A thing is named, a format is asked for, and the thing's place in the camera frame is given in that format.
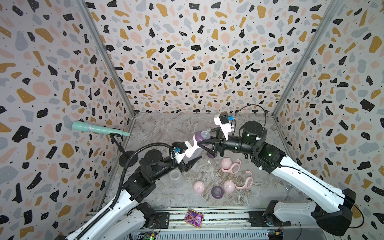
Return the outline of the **small clear baby bottle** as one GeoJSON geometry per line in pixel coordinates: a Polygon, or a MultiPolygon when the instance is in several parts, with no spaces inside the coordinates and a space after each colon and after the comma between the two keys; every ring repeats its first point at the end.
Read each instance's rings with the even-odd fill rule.
{"type": "Polygon", "coordinates": [[[179,170],[173,170],[170,172],[170,186],[173,189],[179,189],[184,184],[184,178],[179,170]]]}

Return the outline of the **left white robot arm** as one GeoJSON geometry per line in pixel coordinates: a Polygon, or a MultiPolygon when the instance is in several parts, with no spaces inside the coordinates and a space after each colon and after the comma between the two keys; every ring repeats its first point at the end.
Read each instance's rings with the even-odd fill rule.
{"type": "Polygon", "coordinates": [[[125,181],[121,178],[115,197],[68,240],[117,240],[141,228],[151,229],[158,224],[157,212],[144,199],[156,188],[156,181],[173,170],[189,171],[201,155],[190,158],[178,149],[163,158],[152,149],[140,159],[140,167],[125,181]]]}

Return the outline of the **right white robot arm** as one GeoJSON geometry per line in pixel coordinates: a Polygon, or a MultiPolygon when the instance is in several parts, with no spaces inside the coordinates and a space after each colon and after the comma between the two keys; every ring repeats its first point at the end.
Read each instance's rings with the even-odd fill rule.
{"type": "Polygon", "coordinates": [[[303,204],[270,201],[264,212],[265,223],[279,227],[288,222],[315,223],[325,232],[342,237],[352,223],[356,193],[331,186],[266,143],[267,130],[260,123],[249,121],[241,131],[240,136],[233,136],[219,130],[216,138],[198,142],[197,146],[213,156],[224,156],[225,151],[244,154],[260,170],[285,180],[311,199],[303,204]]]}

